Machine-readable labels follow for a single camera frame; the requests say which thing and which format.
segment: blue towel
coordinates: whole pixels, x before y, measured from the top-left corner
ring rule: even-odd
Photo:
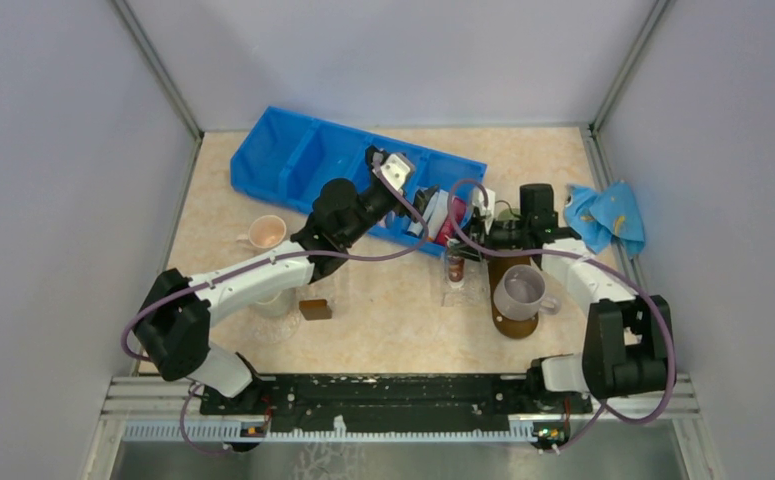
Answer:
[[[570,185],[570,201],[564,219],[594,253],[599,253],[617,238],[629,257],[646,246],[643,220],[634,192],[625,182],[617,182],[602,193],[589,187]]]

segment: coffee mug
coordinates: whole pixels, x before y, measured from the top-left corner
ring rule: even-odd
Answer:
[[[493,292],[493,303],[503,316],[516,321],[561,310],[561,301],[546,293],[543,275],[528,265],[514,265],[505,272]]]
[[[241,235],[238,241],[247,241],[251,249],[263,252],[277,247],[287,236],[287,224],[277,215],[258,217],[249,226],[249,233]]]

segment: mug handle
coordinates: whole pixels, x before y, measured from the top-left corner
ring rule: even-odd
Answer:
[[[555,315],[561,311],[561,301],[558,297],[546,295],[540,300],[540,310],[547,315]]]
[[[249,235],[247,233],[244,233],[242,235],[237,235],[237,244],[243,247],[243,249],[249,253],[252,254],[252,256],[256,256],[260,254],[260,250],[252,244],[251,239],[249,238]]]

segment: brown wooden block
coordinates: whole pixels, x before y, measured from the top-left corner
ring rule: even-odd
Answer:
[[[302,312],[305,320],[331,319],[331,307],[328,306],[328,300],[324,298],[300,301],[299,311]]]

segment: blue storage tray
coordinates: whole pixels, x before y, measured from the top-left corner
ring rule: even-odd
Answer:
[[[439,185],[448,191],[462,178],[480,182],[487,170],[466,158],[269,107],[231,158],[231,185],[259,200],[310,214],[322,186],[333,178],[348,178],[359,192],[369,187],[364,159],[369,145],[403,153],[416,166],[405,186],[409,200],[419,188]],[[471,191],[472,186],[464,185],[457,194],[469,204]],[[376,225],[369,233],[410,246],[418,237],[405,233],[409,224],[407,217],[388,219],[388,227]],[[443,247],[427,243],[422,251],[439,256]]]

